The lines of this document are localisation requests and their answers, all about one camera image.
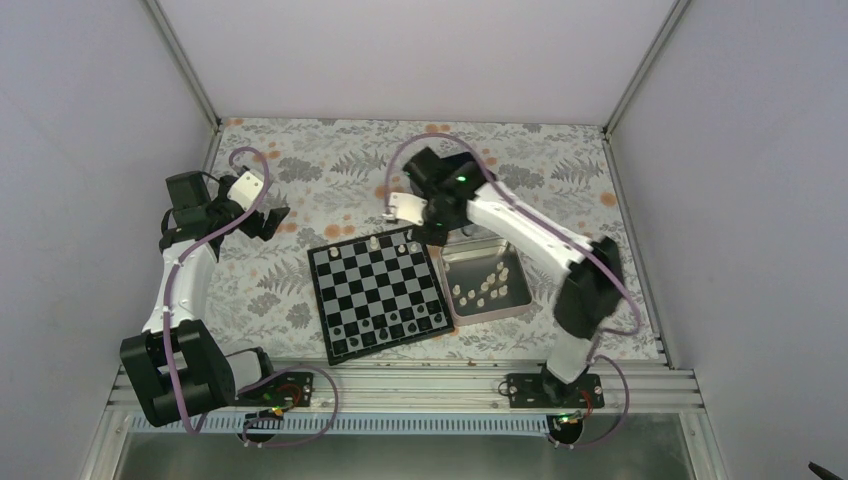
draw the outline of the black square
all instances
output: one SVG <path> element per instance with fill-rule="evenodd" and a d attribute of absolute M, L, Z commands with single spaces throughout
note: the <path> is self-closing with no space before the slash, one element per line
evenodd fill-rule
<path fill-rule="evenodd" d="M 409 294 L 409 301 L 412 302 L 413 305 L 424 303 L 424 295 L 422 295 L 421 292 L 412 292 Z"/>
<path fill-rule="evenodd" d="M 381 273 L 381 274 L 377 275 L 376 277 L 374 277 L 374 280 L 376 280 L 378 287 L 385 287 L 385 286 L 392 283 L 392 282 L 389 281 L 389 274 L 388 273 Z"/>
<path fill-rule="evenodd" d="M 433 286 L 433 279 L 430 278 L 430 275 L 418 277 L 418 286 L 421 287 L 421 290 L 424 290 L 425 288 L 430 288 Z"/>
<path fill-rule="evenodd" d="M 392 335 L 392 339 L 400 338 L 406 335 L 406 332 L 403 331 L 403 324 L 398 323 L 397 325 L 392 325 L 389 327 L 389 333 Z"/>
<path fill-rule="evenodd" d="M 394 298 L 387 298 L 383 300 L 383 311 L 386 313 L 394 312 L 397 310 L 397 302 Z"/>
<path fill-rule="evenodd" d="M 368 332 L 362 334 L 362 346 L 370 347 L 371 345 L 377 344 L 377 335 L 374 335 L 374 332 Z"/>
<path fill-rule="evenodd" d="M 331 313 L 327 315 L 327 325 L 332 327 L 338 327 L 342 324 L 342 314 L 341 313 Z"/>
<path fill-rule="evenodd" d="M 386 325 L 388 325 L 386 323 L 385 315 L 374 315 L 374 318 L 371 319 L 371 322 L 374 324 L 374 330 L 385 328 Z"/>
<path fill-rule="evenodd" d="M 419 318 L 416 321 L 418 322 L 418 330 L 421 330 L 422 332 L 426 332 L 433 328 L 433 324 L 430 323 L 430 319 L 428 317 Z"/>
<path fill-rule="evenodd" d="M 362 293 L 365 289 L 362 288 L 362 280 L 354 280 L 350 282 L 350 293 Z"/>
<path fill-rule="evenodd" d="M 344 339 L 333 342 L 333 353 L 336 355 L 347 353 L 347 342 Z"/>
<path fill-rule="evenodd" d="M 380 292 L 377 290 L 368 290 L 365 292 L 365 300 L 368 300 L 368 303 L 377 303 L 380 301 Z"/>
<path fill-rule="evenodd" d="M 336 287 L 328 287 L 321 290 L 321 300 L 333 300 L 336 298 Z"/>
<path fill-rule="evenodd" d="M 349 310 L 353 308 L 353 300 L 348 297 L 340 297 L 339 298 L 339 308 L 341 310 Z"/>
<path fill-rule="evenodd" d="M 345 336 L 352 337 L 354 335 L 359 335 L 359 325 L 356 322 L 346 323 Z"/>
<path fill-rule="evenodd" d="M 427 311 L 430 313 L 438 313 L 442 311 L 442 304 L 438 300 L 427 302 Z"/>
<path fill-rule="evenodd" d="M 357 320 L 362 320 L 363 318 L 368 318 L 371 316 L 371 312 L 368 311 L 367 305 L 356 307 L 353 311 L 356 312 Z"/>

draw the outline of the floral tablecloth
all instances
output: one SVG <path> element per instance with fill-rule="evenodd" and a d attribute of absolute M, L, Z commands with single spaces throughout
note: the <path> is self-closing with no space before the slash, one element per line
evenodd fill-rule
<path fill-rule="evenodd" d="M 250 145 L 265 153 L 274 184 L 264 205 L 290 215 L 265 243 L 229 235 L 209 288 L 205 321 L 225 351 L 253 345 L 275 357 L 322 358 L 324 341 L 306 251 L 312 247 L 397 228 L 383 223 L 384 176 L 397 146 L 423 132 L 450 132 L 471 143 L 490 169 L 527 203 L 566 228 L 607 235 L 622 250 L 626 284 L 642 306 L 621 213 L 596 127 L 572 125 L 429 123 L 372 120 L 234 118 L 226 122 L 213 173 L 228 173 L 227 157 Z M 398 167 L 424 146 L 444 156 L 460 150 L 446 140 L 411 146 Z M 258 167 L 250 155 L 241 162 Z M 393 191 L 409 191 L 400 170 Z M 486 236 L 476 229 L 473 237 Z M 451 241 L 465 240 L 458 232 Z M 534 304 L 524 315 L 457 328 L 451 334 L 402 345 L 378 359 L 544 359 L 556 339 L 551 308 L 559 279 L 524 258 Z M 605 325 L 629 328 L 622 302 Z M 599 348 L 613 358 L 657 358 L 649 322 L 634 337 L 607 336 Z"/>

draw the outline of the black mounting plate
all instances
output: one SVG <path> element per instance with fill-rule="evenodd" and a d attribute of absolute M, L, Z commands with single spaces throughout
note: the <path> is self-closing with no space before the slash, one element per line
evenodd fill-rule
<path fill-rule="evenodd" d="M 571 386 L 574 393 L 559 404 L 552 402 L 542 389 L 542 375 L 538 373 L 510 373 L 506 376 L 505 388 L 509 392 L 509 408 L 586 408 L 581 390 L 589 394 L 592 408 L 604 406 L 601 377 L 598 375 L 583 374 Z"/>
<path fill-rule="evenodd" d="M 288 372 L 275 378 L 267 385 L 257 388 L 249 394 L 242 395 L 235 401 L 237 407 L 276 407 L 286 404 L 287 400 L 293 400 L 292 394 L 297 389 L 285 387 L 285 385 L 296 385 L 300 389 L 300 399 L 295 407 L 306 408 L 312 402 L 312 386 L 314 375 L 309 372 Z"/>

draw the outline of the metal tray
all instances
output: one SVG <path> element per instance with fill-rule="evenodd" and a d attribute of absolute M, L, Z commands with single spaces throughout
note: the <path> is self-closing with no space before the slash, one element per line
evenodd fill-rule
<path fill-rule="evenodd" d="M 506 282 L 497 280 L 497 264 L 503 262 L 509 268 Z M 515 247 L 503 238 L 475 240 L 471 242 L 446 245 L 441 255 L 442 288 L 455 325 L 471 325 L 499 318 L 521 315 L 530 309 L 533 295 L 527 286 L 527 277 L 521 266 L 521 259 Z M 505 296 L 496 299 L 490 297 L 490 291 L 481 292 L 480 286 L 490 273 L 495 273 L 495 287 L 507 286 Z M 453 294 L 453 287 L 459 285 L 461 293 Z M 474 289 L 474 299 L 468 299 L 468 292 Z M 465 297 L 467 303 L 459 304 Z M 477 306 L 477 299 L 484 298 L 485 304 Z"/>

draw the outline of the floor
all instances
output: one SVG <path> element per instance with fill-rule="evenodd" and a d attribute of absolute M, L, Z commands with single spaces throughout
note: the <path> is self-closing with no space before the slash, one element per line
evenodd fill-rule
<path fill-rule="evenodd" d="M 244 448 L 235 435 L 132 433 L 115 478 L 690 479 L 678 418 L 634 415 L 603 448 L 573 452 L 530 437 L 329 435 L 296 450 L 260 450 Z M 584 436 L 614 421 L 593 417 Z"/>
<path fill-rule="evenodd" d="M 253 146 L 269 159 L 274 180 L 262 208 L 289 206 L 292 211 L 267 243 L 234 234 L 223 244 L 204 320 L 224 351 L 259 345 L 275 357 L 326 357 L 306 251 L 396 228 L 384 225 L 380 216 L 386 163 L 404 140 L 434 131 L 470 142 L 509 188 L 563 226 L 594 238 L 615 239 L 621 247 L 626 284 L 647 319 L 596 127 L 235 118 L 226 123 L 212 172 L 230 173 L 230 152 Z M 442 156 L 459 152 L 445 140 L 424 140 L 407 150 L 401 164 L 424 146 Z M 249 155 L 240 161 L 259 167 Z M 409 191 L 406 178 L 397 173 L 389 188 Z M 478 229 L 473 237 L 489 234 Z M 457 233 L 450 241 L 463 240 Z M 559 280 L 548 277 L 532 260 L 523 262 L 534 296 L 528 313 L 457 328 L 369 358 L 546 358 L 556 339 L 551 308 Z M 623 306 L 605 325 L 627 329 L 632 322 L 632 313 Z M 599 352 L 627 360 L 658 357 L 647 321 L 634 337 L 604 338 Z"/>

